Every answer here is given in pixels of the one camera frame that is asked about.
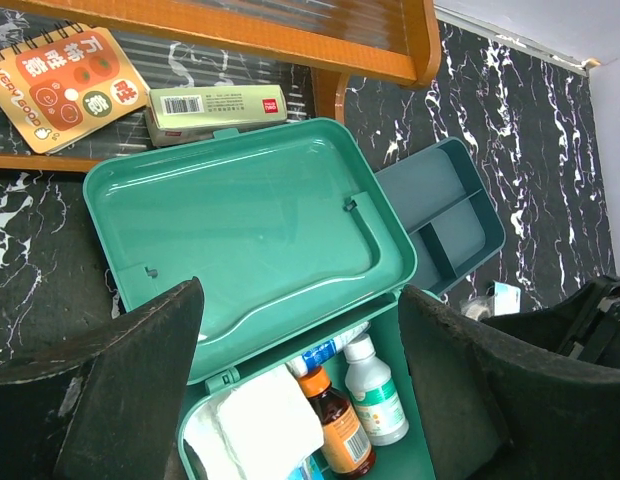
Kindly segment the white bottle green label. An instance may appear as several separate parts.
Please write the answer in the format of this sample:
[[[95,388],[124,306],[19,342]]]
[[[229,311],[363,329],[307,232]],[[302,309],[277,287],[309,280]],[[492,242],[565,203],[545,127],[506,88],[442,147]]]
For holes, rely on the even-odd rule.
[[[352,405],[373,446],[389,446],[403,439],[409,421],[392,378],[370,336],[362,333],[344,347],[348,363],[345,385]]]

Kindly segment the white-blue ointment tube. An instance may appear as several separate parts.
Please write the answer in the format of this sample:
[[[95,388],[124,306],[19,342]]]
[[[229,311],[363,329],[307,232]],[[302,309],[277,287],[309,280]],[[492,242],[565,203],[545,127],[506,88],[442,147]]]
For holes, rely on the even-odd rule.
[[[357,336],[365,333],[369,327],[369,322],[363,322],[354,328],[326,340],[287,361],[286,368],[295,378],[302,378],[341,353],[349,343]]]

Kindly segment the blue-grey divided tray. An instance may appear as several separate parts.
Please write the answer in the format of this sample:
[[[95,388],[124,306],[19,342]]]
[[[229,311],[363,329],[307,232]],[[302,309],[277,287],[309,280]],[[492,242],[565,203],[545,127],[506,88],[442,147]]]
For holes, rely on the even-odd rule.
[[[414,153],[376,178],[416,250],[411,285],[440,296],[503,248],[504,226],[458,138]]]

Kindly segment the orange medicine box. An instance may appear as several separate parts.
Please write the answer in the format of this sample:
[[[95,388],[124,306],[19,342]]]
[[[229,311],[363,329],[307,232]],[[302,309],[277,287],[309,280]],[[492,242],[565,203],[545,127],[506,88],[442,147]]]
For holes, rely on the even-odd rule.
[[[36,154],[147,105],[148,85],[106,28],[71,23],[0,50],[0,108]]]

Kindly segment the teal medicine kit box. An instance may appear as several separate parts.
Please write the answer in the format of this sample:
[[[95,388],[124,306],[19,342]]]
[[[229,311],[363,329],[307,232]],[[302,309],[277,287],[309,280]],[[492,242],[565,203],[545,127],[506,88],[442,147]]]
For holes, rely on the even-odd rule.
[[[200,335],[180,423],[361,324],[410,429],[374,479],[430,479],[398,325],[415,248],[350,132],[317,118],[104,161],[83,195],[124,307],[197,278]]]

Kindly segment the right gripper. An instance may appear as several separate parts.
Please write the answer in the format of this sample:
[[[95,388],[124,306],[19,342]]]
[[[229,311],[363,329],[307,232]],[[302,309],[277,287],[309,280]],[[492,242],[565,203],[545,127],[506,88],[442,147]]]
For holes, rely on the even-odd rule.
[[[472,320],[408,286],[398,321],[439,479],[620,479],[620,278]]]

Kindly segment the brown bottle orange cap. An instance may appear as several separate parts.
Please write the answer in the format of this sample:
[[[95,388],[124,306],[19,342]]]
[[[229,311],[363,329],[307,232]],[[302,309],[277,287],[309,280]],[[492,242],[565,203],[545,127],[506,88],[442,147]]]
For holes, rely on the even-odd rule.
[[[298,379],[299,386],[320,419],[321,453],[337,479],[360,479],[376,462],[376,453],[348,397],[333,387],[323,367]]]

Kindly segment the white gauze pad packet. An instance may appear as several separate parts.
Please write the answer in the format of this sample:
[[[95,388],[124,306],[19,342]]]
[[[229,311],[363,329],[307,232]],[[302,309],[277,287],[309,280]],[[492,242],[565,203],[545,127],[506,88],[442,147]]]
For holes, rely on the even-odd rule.
[[[198,401],[178,434],[190,479],[287,479],[323,444],[320,420],[284,365]]]

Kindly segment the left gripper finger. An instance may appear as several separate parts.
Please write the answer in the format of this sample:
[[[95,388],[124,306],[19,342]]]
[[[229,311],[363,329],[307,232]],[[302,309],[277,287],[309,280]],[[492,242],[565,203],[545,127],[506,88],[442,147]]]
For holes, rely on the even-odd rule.
[[[204,309],[184,281],[0,366],[0,479],[161,479]]]

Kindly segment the bag of blue-white packets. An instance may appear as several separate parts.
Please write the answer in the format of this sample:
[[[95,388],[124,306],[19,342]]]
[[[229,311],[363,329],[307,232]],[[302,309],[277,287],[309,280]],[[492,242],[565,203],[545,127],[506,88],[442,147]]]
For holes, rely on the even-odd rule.
[[[288,474],[286,480],[325,480],[327,464],[317,451],[299,462]]]

